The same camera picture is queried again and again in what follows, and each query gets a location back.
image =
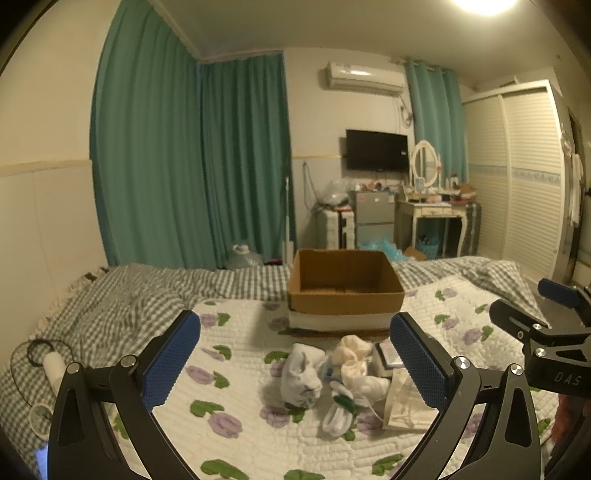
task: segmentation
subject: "sliding wardrobe door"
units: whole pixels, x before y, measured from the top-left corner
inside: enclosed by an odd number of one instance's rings
[[[564,164],[546,88],[503,95],[509,147],[509,215],[503,258],[533,281],[552,277],[563,227]]]
[[[466,151],[470,184],[478,190],[482,223],[478,254],[502,258],[507,223],[508,156],[501,98],[466,103]]]

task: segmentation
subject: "gray checkered blanket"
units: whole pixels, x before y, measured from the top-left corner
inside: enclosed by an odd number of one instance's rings
[[[477,287],[543,318],[531,290],[513,262],[462,257],[401,262],[394,267],[406,290],[450,275],[461,275]],[[290,267],[208,271],[131,264],[94,275],[93,280],[77,281],[78,292],[63,308],[54,312],[35,335],[63,340],[72,347],[76,361],[91,367],[104,367],[115,364],[125,354],[140,353],[151,338],[166,330],[181,310],[191,309],[200,301],[286,300]],[[56,349],[66,363],[73,360],[67,348],[57,344]],[[16,383],[29,403],[53,405],[55,396],[43,369],[28,363],[24,349],[17,352],[13,368]],[[42,447],[43,442],[28,425],[28,411],[29,406],[19,395],[10,372],[5,371],[0,375],[0,425],[38,475],[34,451]]]

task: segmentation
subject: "air conditioner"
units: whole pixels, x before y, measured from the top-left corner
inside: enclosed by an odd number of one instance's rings
[[[330,62],[326,67],[326,73],[330,88],[370,90],[400,95],[406,86],[404,75],[392,70]]]

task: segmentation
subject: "mini fridge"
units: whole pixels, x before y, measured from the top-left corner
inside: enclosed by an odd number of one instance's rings
[[[394,244],[395,192],[354,192],[356,245],[376,242],[384,237]]]

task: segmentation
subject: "floral bedspread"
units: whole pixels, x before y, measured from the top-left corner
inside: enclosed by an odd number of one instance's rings
[[[522,363],[521,344],[490,323],[498,297],[461,276],[407,291],[403,309],[452,356],[478,367]],[[421,439],[396,434],[366,411],[340,438],[320,423],[331,398],[328,385],[310,410],[284,404],[280,376],[296,341],[284,334],[287,305],[257,300],[208,300],[195,306],[202,334],[168,400],[154,415],[187,464],[204,480],[322,480],[390,478]],[[309,343],[332,349],[336,340]],[[533,391],[544,440],[556,395]],[[475,434],[476,411],[445,475],[457,469]],[[147,475],[119,417],[113,422],[130,467]]]

